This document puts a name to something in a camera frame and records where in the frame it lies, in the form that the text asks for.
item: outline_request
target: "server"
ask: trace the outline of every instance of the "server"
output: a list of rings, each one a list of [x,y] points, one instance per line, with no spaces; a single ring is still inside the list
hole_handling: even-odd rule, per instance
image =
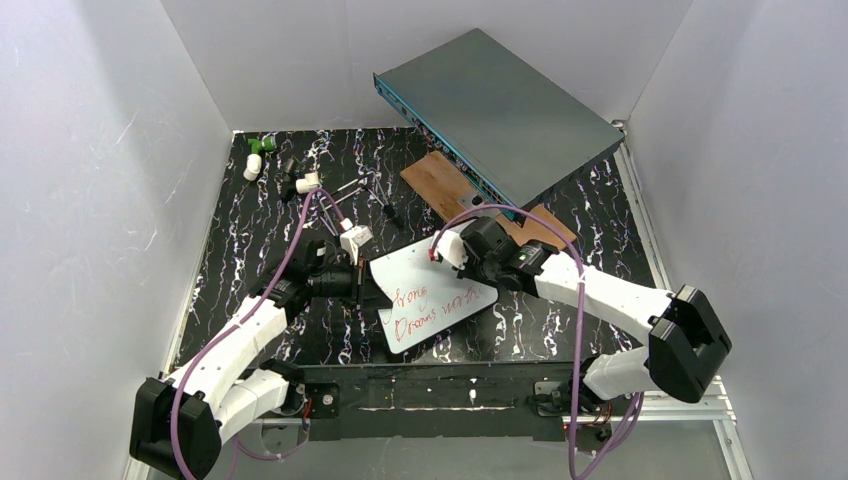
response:
[[[486,200],[525,210],[624,139],[480,29],[375,74],[374,86]]]

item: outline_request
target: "brown wooden block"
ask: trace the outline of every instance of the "brown wooden block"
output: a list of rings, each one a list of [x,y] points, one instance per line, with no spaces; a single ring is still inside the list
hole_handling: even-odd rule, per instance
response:
[[[428,153],[421,160],[405,168],[400,176],[445,221],[465,211],[465,207],[459,200],[474,191],[474,187],[465,176],[439,152]],[[577,238],[577,235],[566,228],[543,205],[536,205],[530,213],[549,222],[570,241]],[[559,249],[565,248],[565,244],[559,238],[532,220],[524,222],[524,227],[510,222],[503,215],[498,215],[496,220],[519,245],[536,239]]]

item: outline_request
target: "white board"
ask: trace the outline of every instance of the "white board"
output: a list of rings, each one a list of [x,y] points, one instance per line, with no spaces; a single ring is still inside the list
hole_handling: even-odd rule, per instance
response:
[[[459,232],[466,225],[451,230]],[[427,254],[431,241],[428,237],[371,262],[374,280],[394,302],[391,309],[378,311],[392,353],[400,353],[498,300],[496,288],[456,278],[447,262],[431,262]]]

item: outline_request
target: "green object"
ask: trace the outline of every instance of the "green object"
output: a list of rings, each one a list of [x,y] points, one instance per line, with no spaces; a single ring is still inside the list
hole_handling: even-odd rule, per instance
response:
[[[249,138],[247,143],[250,145],[250,153],[260,154],[262,152],[273,152],[277,149],[277,141],[273,135],[268,135],[264,139]]]

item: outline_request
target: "black and white marble surface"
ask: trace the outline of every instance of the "black and white marble surface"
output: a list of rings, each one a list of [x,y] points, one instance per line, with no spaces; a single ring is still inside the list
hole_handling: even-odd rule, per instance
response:
[[[257,182],[242,171],[248,138],[274,135],[280,150],[266,156]],[[282,258],[296,225],[300,199],[279,200],[282,163],[294,157],[316,170],[333,191],[371,170],[403,216],[399,231],[381,214],[369,194],[357,195],[342,210],[354,224],[367,224],[374,240],[366,258],[433,234],[441,218],[400,177],[427,153],[426,140],[412,128],[300,131],[239,134],[221,183],[206,251],[197,275],[188,320],[175,360],[191,359],[236,311],[248,289],[268,266]],[[653,286],[648,260],[633,222],[615,163],[610,159],[585,172],[544,203],[578,236],[583,261],[626,280]],[[314,301],[312,307],[272,341],[260,361],[274,356],[302,365],[516,361],[573,357],[575,308],[526,294],[501,292],[492,307],[443,331],[401,355],[389,352],[376,312],[357,314],[338,302]],[[605,322],[587,317],[584,354],[629,348],[630,340]]]

